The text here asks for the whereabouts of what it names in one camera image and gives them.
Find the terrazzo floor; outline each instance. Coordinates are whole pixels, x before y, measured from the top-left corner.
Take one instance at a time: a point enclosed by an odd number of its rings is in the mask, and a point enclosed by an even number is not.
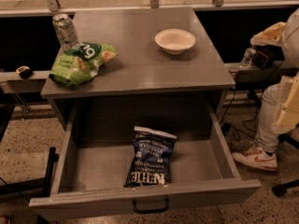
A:
[[[254,132],[243,126],[246,120],[254,119],[254,105],[232,105],[225,121],[234,125],[225,137],[231,150],[250,147],[250,136]],[[257,119],[246,122],[250,129],[256,129]],[[64,130],[54,117],[48,105],[32,105],[27,119],[21,119],[16,107],[13,117],[0,145],[0,176],[8,183],[43,177],[50,147],[61,151]],[[278,147],[277,173],[257,171],[237,164],[242,179],[259,179],[262,187],[243,203],[207,206],[200,208],[171,210],[161,214],[122,215],[64,220],[59,224],[287,224],[299,223],[299,188],[288,190],[278,198],[271,188],[299,177],[299,150],[289,144]],[[27,198],[39,193],[40,189],[25,191]],[[35,224],[37,214],[28,207],[28,202],[19,194],[0,196],[0,216],[11,218],[11,224]]]

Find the white bowl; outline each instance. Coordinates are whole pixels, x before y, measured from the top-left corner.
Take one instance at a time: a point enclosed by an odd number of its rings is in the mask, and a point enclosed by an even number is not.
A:
[[[194,46],[195,37],[184,30],[168,29],[157,34],[155,41],[165,52],[179,55]]]

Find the sneaker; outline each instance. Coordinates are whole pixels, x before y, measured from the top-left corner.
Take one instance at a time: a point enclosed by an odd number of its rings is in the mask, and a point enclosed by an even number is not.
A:
[[[266,171],[277,171],[278,161],[274,153],[272,156],[267,155],[262,147],[254,145],[243,152],[233,152],[233,159],[252,168],[263,169]]]

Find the blue chip bag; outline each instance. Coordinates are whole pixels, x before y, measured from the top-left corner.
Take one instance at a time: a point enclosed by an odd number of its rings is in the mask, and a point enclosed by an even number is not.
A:
[[[169,162],[176,140],[173,134],[135,126],[135,156],[124,186],[169,183]]]

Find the plastic bag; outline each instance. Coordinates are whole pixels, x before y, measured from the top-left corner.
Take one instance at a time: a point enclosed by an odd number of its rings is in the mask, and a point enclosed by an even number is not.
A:
[[[169,162],[176,140],[173,134],[135,126],[135,156],[124,186],[169,183]]]
[[[77,86],[96,77],[99,67],[117,55],[107,44],[79,43],[56,59],[50,79],[66,87]]]

